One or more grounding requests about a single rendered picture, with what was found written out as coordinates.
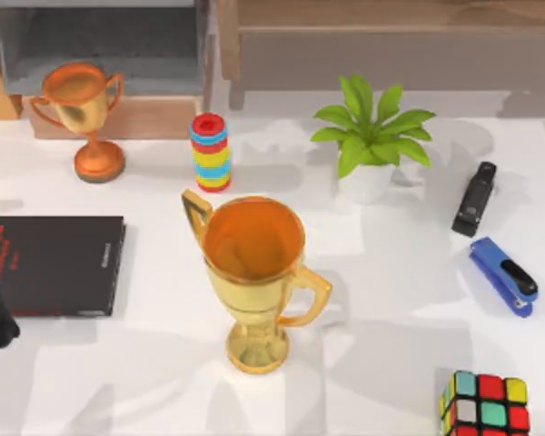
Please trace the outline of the large gold trophy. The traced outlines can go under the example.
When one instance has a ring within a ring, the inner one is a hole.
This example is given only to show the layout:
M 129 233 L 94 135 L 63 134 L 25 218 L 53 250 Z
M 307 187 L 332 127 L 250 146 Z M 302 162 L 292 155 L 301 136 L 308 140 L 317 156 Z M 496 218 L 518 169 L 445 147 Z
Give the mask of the large gold trophy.
M 229 360 L 250 374 L 274 371 L 290 349 L 286 328 L 312 322 L 332 293 L 332 285 L 303 263 L 300 218 L 263 196 L 214 209 L 186 190 L 182 201 L 210 282 L 235 320 L 226 340 Z

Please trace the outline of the stack of coloured rings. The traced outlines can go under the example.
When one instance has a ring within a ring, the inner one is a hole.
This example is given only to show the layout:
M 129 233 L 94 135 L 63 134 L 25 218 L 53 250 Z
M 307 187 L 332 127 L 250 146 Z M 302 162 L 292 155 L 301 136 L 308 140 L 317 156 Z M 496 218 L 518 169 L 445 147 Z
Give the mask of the stack of coloured rings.
M 189 127 L 189 138 L 196 183 L 209 193 L 223 191 L 231 181 L 226 122 L 214 113 L 196 115 Z

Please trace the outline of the green plant in white pot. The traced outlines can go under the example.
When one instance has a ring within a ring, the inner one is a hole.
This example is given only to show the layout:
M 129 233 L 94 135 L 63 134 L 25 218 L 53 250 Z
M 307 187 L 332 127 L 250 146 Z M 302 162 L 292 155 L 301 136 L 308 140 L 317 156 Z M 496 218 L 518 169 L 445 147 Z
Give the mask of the green plant in white pot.
M 343 103 L 319 109 L 314 118 L 328 125 L 312 134 L 314 143 L 338 145 L 338 191 L 348 199 L 370 204 L 384 196 L 394 170 L 406 157 L 429 167 L 423 144 L 432 140 L 424 124 L 435 117 L 426 109 L 400 108 L 403 87 L 386 88 L 378 100 L 370 83 L 358 74 L 340 78 Z

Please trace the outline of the black stapler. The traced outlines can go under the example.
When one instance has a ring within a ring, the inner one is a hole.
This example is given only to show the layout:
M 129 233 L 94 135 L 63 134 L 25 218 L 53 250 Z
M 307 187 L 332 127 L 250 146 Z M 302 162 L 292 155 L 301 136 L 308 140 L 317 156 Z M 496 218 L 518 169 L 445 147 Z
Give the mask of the black stapler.
M 468 182 L 454 217 L 451 229 L 464 236 L 473 237 L 490 199 L 497 166 L 491 162 L 481 162 L 477 172 Z

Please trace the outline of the black book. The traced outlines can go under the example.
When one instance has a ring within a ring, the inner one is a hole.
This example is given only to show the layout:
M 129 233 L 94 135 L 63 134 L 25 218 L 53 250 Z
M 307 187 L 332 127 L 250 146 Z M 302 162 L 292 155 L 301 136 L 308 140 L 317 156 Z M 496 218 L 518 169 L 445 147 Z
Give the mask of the black book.
M 0 216 L 0 293 L 16 317 L 113 313 L 122 216 Z

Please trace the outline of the small bronze trophy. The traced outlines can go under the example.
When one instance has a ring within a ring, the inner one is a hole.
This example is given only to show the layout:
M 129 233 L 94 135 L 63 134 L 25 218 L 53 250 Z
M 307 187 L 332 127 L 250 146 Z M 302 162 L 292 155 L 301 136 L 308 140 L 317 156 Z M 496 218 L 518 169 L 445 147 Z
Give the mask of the small bronze trophy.
M 74 156 L 76 175 L 88 183 L 107 183 L 124 170 L 122 148 L 101 140 L 99 131 L 124 91 L 124 78 L 95 64 L 73 62 L 55 68 L 43 80 L 41 96 L 29 104 L 41 119 L 86 138 Z

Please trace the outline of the blue stapler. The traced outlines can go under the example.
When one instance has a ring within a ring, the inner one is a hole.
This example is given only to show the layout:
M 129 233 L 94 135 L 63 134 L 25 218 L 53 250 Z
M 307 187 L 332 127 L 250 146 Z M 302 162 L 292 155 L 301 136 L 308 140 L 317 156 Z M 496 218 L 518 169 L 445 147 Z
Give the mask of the blue stapler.
M 522 267 L 490 237 L 471 243 L 470 258 L 514 314 L 521 318 L 531 316 L 539 287 Z

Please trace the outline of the colourful puzzle cube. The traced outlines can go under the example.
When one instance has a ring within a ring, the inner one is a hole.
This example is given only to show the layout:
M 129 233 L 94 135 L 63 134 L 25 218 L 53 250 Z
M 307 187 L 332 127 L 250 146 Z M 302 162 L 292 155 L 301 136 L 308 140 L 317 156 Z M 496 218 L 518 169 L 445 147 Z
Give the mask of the colourful puzzle cube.
M 440 436 L 530 436 L 525 381 L 456 371 L 439 398 Z

